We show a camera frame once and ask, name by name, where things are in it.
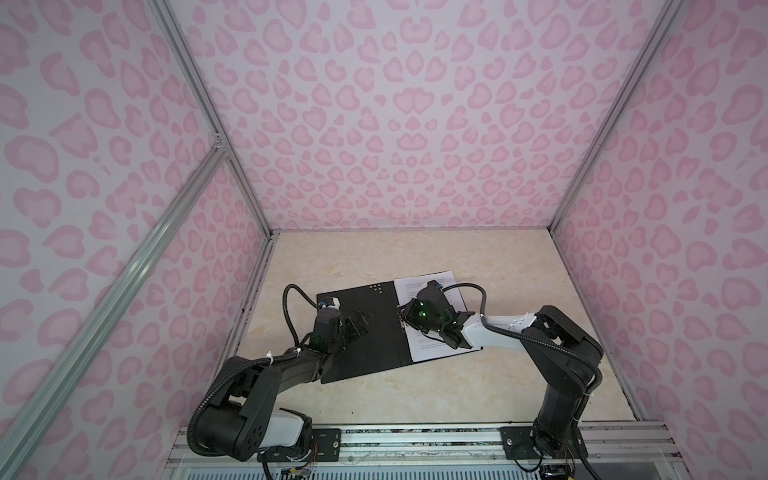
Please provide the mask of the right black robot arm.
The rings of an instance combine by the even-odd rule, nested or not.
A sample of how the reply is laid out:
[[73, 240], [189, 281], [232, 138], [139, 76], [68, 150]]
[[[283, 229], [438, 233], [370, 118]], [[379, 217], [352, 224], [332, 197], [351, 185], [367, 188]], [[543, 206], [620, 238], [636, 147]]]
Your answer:
[[[447, 293], [460, 288], [480, 292], [477, 312], [459, 311]], [[542, 405], [524, 440], [524, 449], [539, 457], [557, 457], [566, 442], [578, 440], [578, 422], [589, 397], [602, 383], [602, 346], [553, 305], [513, 316], [486, 314], [487, 293], [473, 283], [442, 286], [431, 280], [398, 308], [399, 319], [426, 336], [438, 335], [459, 349], [522, 348], [546, 381]]]

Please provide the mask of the blue black file folder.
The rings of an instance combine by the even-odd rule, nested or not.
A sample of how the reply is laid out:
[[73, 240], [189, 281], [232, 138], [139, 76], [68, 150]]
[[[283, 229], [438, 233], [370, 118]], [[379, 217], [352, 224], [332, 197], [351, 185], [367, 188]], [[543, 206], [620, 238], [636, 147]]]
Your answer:
[[362, 314], [366, 328], [333, 360], [321, 382], [329, 384], [467, 353], [466, 348], [452, 349], [444, 344], [435, 331], [424, 335], [400, 320], [399, 308], [432, 280], [442, 287], [456, 283], [448, 270], [317, 294], [319, 302], [336, 299], [341, 313], [354, 321], [359, 320], [358, 313]]

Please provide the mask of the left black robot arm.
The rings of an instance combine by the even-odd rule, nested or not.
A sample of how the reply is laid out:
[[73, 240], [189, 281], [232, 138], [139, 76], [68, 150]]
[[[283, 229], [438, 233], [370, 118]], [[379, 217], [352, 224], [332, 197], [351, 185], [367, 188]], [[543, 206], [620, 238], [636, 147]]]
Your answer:
[[349, 344], [370, 330], [371, 316], [346, 315], [337, 307], [317, 311], [307, 339], [284, 354], [225, 361], [189, 420], [186, 440], [202, 457], [262, 460], [273, 451], [293, 460], [312, 450], [312, 419], [300, 412], [275, 408], [278, 395], [316, 382], [331, 369]]

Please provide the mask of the printed paper sheet corner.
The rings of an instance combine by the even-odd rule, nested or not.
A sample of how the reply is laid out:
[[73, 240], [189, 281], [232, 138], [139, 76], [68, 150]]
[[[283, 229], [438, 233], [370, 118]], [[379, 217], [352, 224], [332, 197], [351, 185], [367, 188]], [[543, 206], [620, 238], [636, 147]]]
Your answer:
[[397, 318], [413, 363], [480, 351], [462, 336], [473, 314], [464, 302], [452, 271], [394, 280]]

